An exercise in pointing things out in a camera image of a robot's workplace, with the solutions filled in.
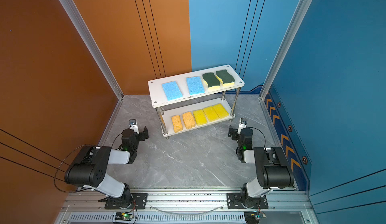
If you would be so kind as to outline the orange cellulose sponge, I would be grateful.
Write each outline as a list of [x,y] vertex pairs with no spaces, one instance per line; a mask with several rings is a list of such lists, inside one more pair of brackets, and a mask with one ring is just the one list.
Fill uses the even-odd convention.
[[172,120],[173,130],[175,133],[178,133],[183,130],[183,125],[179,115],[173,116],[171,120]]
[[186,129],[191,129],[196,126],[195,118],[191,112],[183,113],[183,122]]

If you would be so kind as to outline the blue sponge bottom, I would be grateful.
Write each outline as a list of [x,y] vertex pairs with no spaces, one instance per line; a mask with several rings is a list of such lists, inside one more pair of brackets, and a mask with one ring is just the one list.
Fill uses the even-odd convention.
[[202,80],[199,76],[186,78],[190,95],[202,94],[205,92]]

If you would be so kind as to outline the yellow green sponge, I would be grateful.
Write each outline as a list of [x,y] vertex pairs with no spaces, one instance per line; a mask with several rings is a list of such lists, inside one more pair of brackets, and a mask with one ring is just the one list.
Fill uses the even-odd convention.
[[217,78],[215,73],[213,73],[213,72],[204,73],[202,75],[202,77],[203,77],[204,82],[207,85],[208,90],[215,90],[215,89],[220,88],[221,82]]

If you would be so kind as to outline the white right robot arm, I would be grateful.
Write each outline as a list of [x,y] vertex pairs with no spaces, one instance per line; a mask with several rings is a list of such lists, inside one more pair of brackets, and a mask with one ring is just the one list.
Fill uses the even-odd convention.
[[253,147],[253,128],[240,125],[238,129],[229,127],[228,137],[236,141],[236,155],[242,163],[255,166],[256,177],[245,183],[240,197],[230,208],[242,206],[245,209],[267,209],[266,194],[275,188],[293,186],[295,178],[281,147]]

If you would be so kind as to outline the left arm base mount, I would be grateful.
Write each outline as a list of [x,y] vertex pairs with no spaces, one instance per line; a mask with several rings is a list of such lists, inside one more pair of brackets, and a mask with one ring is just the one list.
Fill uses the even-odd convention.
[[105,203],[106,210],[144,210],[147,204],[148,193],[131,193],[119,198],[106,197],[99,200]]

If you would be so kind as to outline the blue sponge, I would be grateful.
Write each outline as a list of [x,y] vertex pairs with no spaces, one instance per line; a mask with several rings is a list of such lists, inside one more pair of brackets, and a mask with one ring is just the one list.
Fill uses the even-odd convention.
[[202,80],[199,76],[186,78],[190,95],[202,94],[205,92]]
[[183,94],[176,81],[163,83],[162,88],[168,101],[172,101],[183,97]]

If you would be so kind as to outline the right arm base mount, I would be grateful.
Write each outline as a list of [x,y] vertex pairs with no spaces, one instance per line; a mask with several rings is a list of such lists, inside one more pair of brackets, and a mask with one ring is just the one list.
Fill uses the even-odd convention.
[[241,193],[230,192],[226,194],[227,207],[230,210],[236,209],[260,209],[267,210],[269,208],[266,196],[249,197]]

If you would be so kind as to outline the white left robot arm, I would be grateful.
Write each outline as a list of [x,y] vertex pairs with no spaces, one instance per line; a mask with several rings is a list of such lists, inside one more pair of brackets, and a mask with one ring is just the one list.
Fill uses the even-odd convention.
[[100,202],[120,209],[134,208],[135,199],[128,184],[107,174],[110,164],[133,164],[139,143],[149,138],[148,128],[138,131],[130,127],[122,132],[122,143],[118,149],[112,147],[83,146],[69,168],[64,181],[77,187],[86,187],[104,194]]

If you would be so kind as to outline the green scrub sponge top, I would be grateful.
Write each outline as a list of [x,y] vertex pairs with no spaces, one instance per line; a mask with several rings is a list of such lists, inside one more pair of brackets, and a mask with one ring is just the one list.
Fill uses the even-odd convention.
[[216,71],[216,77],[222,83],[223,87],[233,86],[235,83],[234,77],[227,70]]

